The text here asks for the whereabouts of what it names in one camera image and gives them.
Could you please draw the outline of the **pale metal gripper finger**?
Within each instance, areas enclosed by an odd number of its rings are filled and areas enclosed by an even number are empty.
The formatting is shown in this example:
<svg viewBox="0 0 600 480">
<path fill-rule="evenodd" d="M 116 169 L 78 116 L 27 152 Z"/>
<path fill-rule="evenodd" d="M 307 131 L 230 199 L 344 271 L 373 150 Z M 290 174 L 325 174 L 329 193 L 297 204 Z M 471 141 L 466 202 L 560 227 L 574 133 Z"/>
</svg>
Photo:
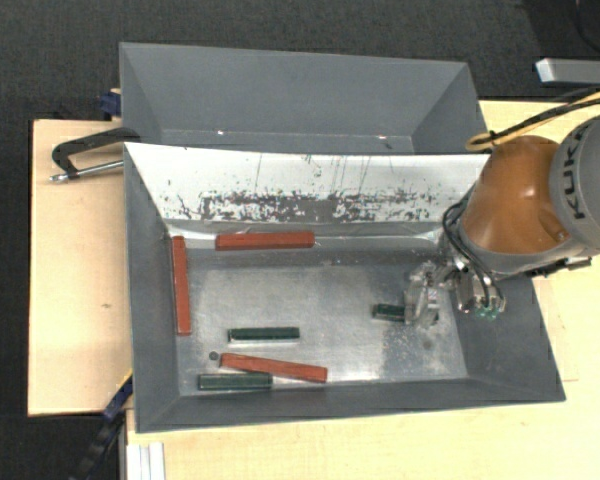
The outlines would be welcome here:
<svg viewBox="0 0 600 480">
<path fill-rule="evenodd" d="M 410 324 L 423 324 L 428 306 L 428 273 L 413 272 L 409 285 L 404 291 L 405 321 Z"/>
<path fill-rule="evenodd" d="M 439 308 L 437 290 L 429 287 L 424 288 L 419 300 L 419 326 L 429 328 L 434 325 L 438 318 Z"/>
</svg>

